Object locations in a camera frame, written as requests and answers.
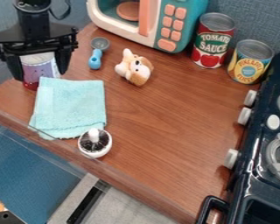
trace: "blue handle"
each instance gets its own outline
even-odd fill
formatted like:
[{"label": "blue handle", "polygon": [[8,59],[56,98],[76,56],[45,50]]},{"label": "blue handle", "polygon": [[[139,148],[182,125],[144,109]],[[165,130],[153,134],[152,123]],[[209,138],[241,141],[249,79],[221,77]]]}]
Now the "blue handle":
[{"label": "blue handle", "polygon": [[97,70],[101,68],[102,50],[94,49],[92,56],[89,59],[88,65],[91,69]]}]

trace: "pineapple can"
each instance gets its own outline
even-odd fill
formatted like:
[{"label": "pineapple can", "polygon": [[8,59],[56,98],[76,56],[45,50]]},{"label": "pineapple can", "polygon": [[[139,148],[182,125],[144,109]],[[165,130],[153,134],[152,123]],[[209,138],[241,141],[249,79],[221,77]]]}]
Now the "pineapple can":
[{"label": "pineapple can", "polygon": [[273,56],[273,50],[263,42],[244,39],[237,44],[227,72],[234,81],[256,84],[267,71]]},{"label": "pineapple can", "polygon": [[199,19],[192,61],[204,68],[220,67],[234,31],[235,21],[231,17],[217,12],[203,14]]}]

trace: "white toy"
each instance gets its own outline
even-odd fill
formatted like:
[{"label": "white toy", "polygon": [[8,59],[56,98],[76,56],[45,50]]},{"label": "white toy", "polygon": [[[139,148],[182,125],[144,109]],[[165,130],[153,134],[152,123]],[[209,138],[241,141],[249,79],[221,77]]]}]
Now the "white toy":
[{"label": "white toy", "polygon": [[136,86],[141,87],[151,77],[154,67],[145,57],[139,57],[130,49],[123,50],[123,59],[115,66],[117,74],[126,78]]}]

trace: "dish cloth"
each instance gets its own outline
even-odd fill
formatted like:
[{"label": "dish cloth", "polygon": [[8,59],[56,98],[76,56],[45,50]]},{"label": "dish cloth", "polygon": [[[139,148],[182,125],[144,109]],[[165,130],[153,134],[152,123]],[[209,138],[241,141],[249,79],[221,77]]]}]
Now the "dish cloth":
[{"label": "dish cloth", "polygon": [[40,78],[29,123],[33,128],[54,138],[74,138],[91,128],[103,130],[106,120],[101,80]]}]

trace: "toy microwave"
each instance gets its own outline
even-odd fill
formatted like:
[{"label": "toy microwave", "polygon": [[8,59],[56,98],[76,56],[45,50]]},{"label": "toy microwave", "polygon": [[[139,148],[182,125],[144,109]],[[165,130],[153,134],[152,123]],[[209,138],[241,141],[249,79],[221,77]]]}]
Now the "toy microwave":
[{"label": "toy microwave", "polygon": [[[137,21],[118,13],[121,4],[130,2],[138,4]],[[208,0],[87,0],[87,10],[91,20],[104,30],[161,51],[178,53],[189,43],[207,3]],[[129,14],[135,5],[124,10]]]}]

